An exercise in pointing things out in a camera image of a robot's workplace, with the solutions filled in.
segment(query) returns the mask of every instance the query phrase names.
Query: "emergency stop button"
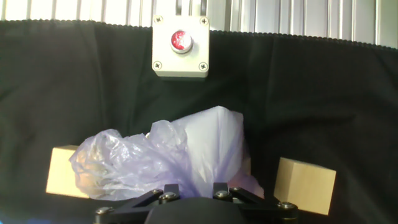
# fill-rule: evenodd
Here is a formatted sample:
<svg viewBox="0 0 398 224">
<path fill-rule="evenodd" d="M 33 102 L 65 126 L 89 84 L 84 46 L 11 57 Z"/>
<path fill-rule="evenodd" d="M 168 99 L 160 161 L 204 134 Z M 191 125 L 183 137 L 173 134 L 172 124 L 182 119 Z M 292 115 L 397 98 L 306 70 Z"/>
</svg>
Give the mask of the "emergency stop button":
<svg viewBox="0 0 398 224">
<path fill-rule="evenodd" d="M 185 54 L 192 49 L 193 40 L 188 32 L 179 30 L 172 35 L 172 49 L 175 53 Z"/>
</svg>

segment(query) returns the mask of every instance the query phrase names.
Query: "screw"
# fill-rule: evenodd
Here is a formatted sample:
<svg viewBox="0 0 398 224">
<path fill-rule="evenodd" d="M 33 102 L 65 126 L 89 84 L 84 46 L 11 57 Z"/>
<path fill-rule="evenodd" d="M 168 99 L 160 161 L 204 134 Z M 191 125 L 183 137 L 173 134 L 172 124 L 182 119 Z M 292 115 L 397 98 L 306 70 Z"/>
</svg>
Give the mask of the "screw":
<svg viewBox="0 0 398 224">
<path fill-rule="evenodd" d="M 170 200 L 177 197 L 177 195 L 173 192 L 166 192 L 164 194 L 162 194 L 159 198 L 162 200 Z"/>
<path fill-rule="evenodd" d="M 208 68 L 209 68 L 209 66 L 205 62 L 202 62 L 199 64 L 199 69 L 201 71 L 206 71 L 206 70 L 208 70 Z"/>
<path fill-rule="evenodd" d="M 162 16 L 154 16 L 154 22 L 155 22 L 155 24 L 161 24 L 163 22 L 163 17 Z"/>
<path fill-rule="evenodd" d="M 290 209 L 290 208 L 294 208 L 295 205 L 290 202 L 279 202 L 278 207 L 283 208 L 283 209 Z"/>
<path fill-rule="evenodd" d="M 103 215 L 109 212 L 114 211 L 114 209 L 112 207 L 101 207 L 99 209 L 97 209 L 97 211 L 95 211 L 95 213 L 97 213 L 98 215 Z"/>
<path fill-rule="evenodd" d="M 206 16 L 201 17 L 200 24 L 206 26 L 207 24 L 209 24 L 209 19 Z"/>
<path fill-rule="evenodd" d="M 162 63 L 161 62 L 154 62 L 154 70 L 160 70 L 162 68 Z"/>
<path fill-rule="evenodd" d="M 217 198 L 226 198 L 229 196 L 229 193 L 225 190 L 217 191 L 216 195 Z"/>
<path fill-rule="evenodd" d="M 154 194 L 161 193 L 161 192 L 163 192 L 163 190 L 160 190 L 160 189 L 154 189 L 154 190 L 152 190 L 152 193 L 154 193 Z"/>
</svg>

